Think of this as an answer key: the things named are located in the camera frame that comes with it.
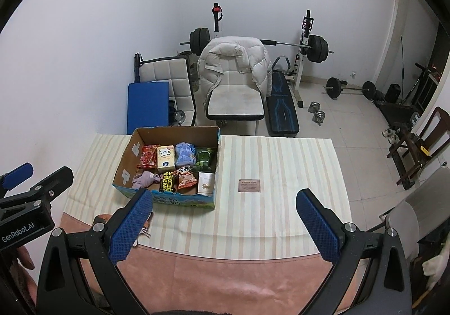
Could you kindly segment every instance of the metal rod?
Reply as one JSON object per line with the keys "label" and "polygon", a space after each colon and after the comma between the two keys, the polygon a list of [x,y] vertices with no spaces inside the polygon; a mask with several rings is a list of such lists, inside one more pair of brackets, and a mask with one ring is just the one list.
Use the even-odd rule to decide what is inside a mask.
{"label": "metal rod", "polygon": [[284,43],[284,42],[277,42],[277,44],[284,44],[285,46],[294,46],[294,47],[302,47],[302,48],[312,48],[311,46],[308,46],[307,44],[295,44],[295,43]]}
{"label": "metal rod", "polygon": [[[323,87],[326,90],[334,89],[332,86],[324,86]],[[368,91],[368,89],[362,89],[360,87],[344,87],[344,90],[361,90],[361,91]]]}
{"label": "metal rod", "polygon": [[[189,42],[181,42],[179,45],[184,46],[186,44],[190,44]],[[301,48],[312,48],[311,46],[308,46],[307,44],[295,44],[295,43],[284,43],[284,42],[277,42],[277,44],[284,44],[285,46],[293,46],[293,47],[301,47]]]}

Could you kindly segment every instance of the barbell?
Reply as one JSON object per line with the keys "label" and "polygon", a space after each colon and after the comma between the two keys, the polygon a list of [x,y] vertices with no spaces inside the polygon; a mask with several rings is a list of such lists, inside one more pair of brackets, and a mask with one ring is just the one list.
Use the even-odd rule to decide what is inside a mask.
{"label": "barbell", "polygon": [[[342,85],[348,85],[347,81],[339,80],[335,77],[330,77],[327,80],[327,85],[324,86],[327,94],[330,98],[336,99],[339,97],[341,92],[344,90]],[[363,87],[346,87],[345,90],[359,90],[362,91],[363,95],[368,100],[373,100],[375,95],[377,94],[377,88],[375,84],[371,81],[366,81],[363,84]]]}
{"label": "barbell", "polygon": [[[197,28],[191,32],[189,36],[189,42],[181,42],[180,45],[189,44],[191,52],[197,56],[200,56],[202,51],[211,41],[208,28]],[[268,39],[261,39],[262,44],[267,46],[276,46],[282,44],[285,46],[293,46],[307,49],[306,55],[311,62],[323,62],[327,59],[328,53],[334,53],[328,49],[328,43],[320,35],[310,35],[308,37],[308,44],[295,44],[286,42],[271,41]]]}

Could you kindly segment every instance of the blue gripper pad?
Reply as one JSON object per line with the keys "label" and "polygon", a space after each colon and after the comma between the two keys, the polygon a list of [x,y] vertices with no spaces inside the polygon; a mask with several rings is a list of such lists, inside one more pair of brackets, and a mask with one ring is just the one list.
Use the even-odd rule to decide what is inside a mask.
{"label": "blue gripper pad", "polygon": [[296,208],[322,259],[336,263],[345,240],[342,222],[333,211],[323,207],[309,189],[297,193]]}
{"label": "blue gripper pad", "polygon": [[128,205],[130,204],[133,206],[130,208],[117,230],[112,234],[109,241],[108,255],[114,265],[127,258],[143,224],[149,218],[153,209],[153,197],[149,190],[145,189],[136,201],[134,201],[133,198],[128,202],[124,209],[129,209]]}
{"label": "blue gripper pad", "polygon": [[3,178],[2,187],[6,191],[17,187],[19,184],[26,181],[28,178],[33,176],[33,166],[30,163],[24,163],[23,165],[17,167],[13,171],[5,174]]}

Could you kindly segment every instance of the white plastic chair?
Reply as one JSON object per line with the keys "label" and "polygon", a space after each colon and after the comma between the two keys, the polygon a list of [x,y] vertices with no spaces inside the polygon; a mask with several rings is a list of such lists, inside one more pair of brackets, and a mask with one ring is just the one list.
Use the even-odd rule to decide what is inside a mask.
{"label": "white plastic chair", "polygon": [[380,215],[384,222],[368,231],[381,227],[394,228],[400,237],[405,258],[419,254],[418,241],[450,217],[450,168],[441,166],[422,185],[399,204]]}

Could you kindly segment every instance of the cardboard box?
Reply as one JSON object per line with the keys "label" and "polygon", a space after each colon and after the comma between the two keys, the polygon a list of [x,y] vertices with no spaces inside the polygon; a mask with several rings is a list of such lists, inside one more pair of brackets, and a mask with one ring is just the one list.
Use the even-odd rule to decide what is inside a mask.
{"label": "cardboard box", "polygon": [[[131,198],[137,192],[132,189],[133,177],[141,172],[136,168],[140,162],[142,147],[147,145],[176,145],[180,142],[192,143],[195,147],[213,147],[217,149],[217,154],[212,162],[212,172],[215,173],[215,181],[218,176],[215,170],[219,155],[219,128],[218,127],[154,127],[138,128],[131,135],[119,167],[114,176],[112,185],[120,191],[125,197]],[[147,189],[153,194],[155,203],[166,203],[171,205],[181,205],[190,207],[215,208],[215,189],[211,196],[197,194],[197,187],[186,188],[184,194],[172,192],[159,192],[159,184],[152,184]]]}

